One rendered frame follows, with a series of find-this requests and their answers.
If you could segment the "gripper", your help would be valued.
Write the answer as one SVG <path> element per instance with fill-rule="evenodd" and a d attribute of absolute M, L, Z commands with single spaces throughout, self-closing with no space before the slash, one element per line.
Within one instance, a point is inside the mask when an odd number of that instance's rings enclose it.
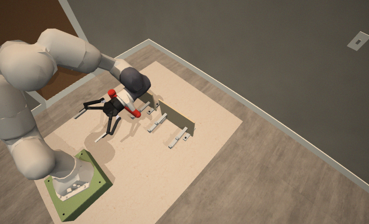
<path fill-rule="evenodd" d="M 88 105 L 97 104 L 97 103 L 104 103 L 104 106 L 88 106 Z M 121 102 L 116 97 L 112 98 L 108 102 L 106 102 L 104 98 L 101 98 L 99 100 L 85 102 L 83 103 L 83 105 L 84 105 L 84 108 L 76 116 L 73 117 L 74 119 L 77 119 L 87 110 L 103 110 L 103 112 L 109 117 L 107 131 L 103 135 L 101 135 L 97 140 L 95 140 L 95 142 L 98 142 L 101 138 L 104 138 L 108 134 L 109 135 L 114 134 L 117 124 L 121 119 L 121 117 L 118 116 L 118 113 L 124 109 L 124 106 L 121 104 Z M 112 117 L 114 116 L 116 116 L 116 122 L 112 128 L 112 131 L 110 132 Z"/>

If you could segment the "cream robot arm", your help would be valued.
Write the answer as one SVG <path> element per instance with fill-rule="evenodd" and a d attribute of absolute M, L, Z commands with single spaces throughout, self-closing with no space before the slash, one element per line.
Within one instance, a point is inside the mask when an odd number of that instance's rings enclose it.
<path fill-rule="evenodd" d="M 0 140 L 28 180 L 52 176 L 56 195 L 64 202 L 90 187 L 94 167 L 49 147 L 23 93 L 45 87 L 57 66 L 85 74 L 97 68 L 109 71 L 125 86 L 116 98 L 132 112 L 133 103 L 151 83 L 124 59 L 110 58 L 85 40 L 55 28 L 42 32 L 35 44 L 12 40 L 0 46 Z"/>

